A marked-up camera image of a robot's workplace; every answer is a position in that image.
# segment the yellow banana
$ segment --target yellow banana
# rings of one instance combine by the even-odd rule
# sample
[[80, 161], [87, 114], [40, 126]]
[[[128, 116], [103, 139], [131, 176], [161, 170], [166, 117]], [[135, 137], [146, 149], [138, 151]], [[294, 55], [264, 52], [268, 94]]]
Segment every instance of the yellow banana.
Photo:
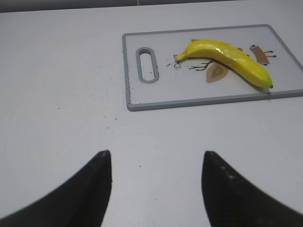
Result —
[[274, 87], [265, 68], [242, 51], [224, 42], [215, 40], [194, 41], [188, 45], [182, 54], [177, 56], [177, 61], [200, 57], [212, 58], [223, 63], [258, 87]]

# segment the banana tip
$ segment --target banana tip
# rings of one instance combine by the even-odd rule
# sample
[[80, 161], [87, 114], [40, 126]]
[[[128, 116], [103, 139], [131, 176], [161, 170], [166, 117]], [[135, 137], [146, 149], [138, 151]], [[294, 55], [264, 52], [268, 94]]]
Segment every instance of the banana tip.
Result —
[[179, 54], [177, 56], [177, 61], [183, 61], [187, 58], [187, 53], [186, 52], [183, 52], [182, 54]]

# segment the dark wall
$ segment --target dark wall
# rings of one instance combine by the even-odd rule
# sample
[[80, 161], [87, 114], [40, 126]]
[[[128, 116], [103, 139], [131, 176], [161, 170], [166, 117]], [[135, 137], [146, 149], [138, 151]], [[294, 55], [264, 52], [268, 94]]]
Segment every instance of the dark wall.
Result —
[[0, 0], [1, 12], [158, 5], [217, 0]]

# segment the white countertop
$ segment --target white countertop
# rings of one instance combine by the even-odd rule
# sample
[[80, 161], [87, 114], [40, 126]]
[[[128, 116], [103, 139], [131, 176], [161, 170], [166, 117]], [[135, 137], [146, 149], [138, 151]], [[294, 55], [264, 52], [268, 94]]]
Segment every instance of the white countertop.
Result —
[[0, 14], [0, 217], [106, 148], [104, 227], [210, 226], [200, 182], [208, 149], [303, 213], [303, 97], [130, 112], [121, 41], [270, 24], [303, 63], [302, 9], [297, 0], [242, 0]]

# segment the cutting board handle hole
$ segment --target cutting board handle hole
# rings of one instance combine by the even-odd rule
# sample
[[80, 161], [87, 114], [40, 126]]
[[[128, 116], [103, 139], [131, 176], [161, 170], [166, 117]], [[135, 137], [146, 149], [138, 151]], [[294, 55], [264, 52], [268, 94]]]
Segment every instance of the cutting board handle hole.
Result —
[[153, 49], [142, 47], [136, 51], [138, 77], [145, 84], [151, 84], [159, 79], [156, 57]]

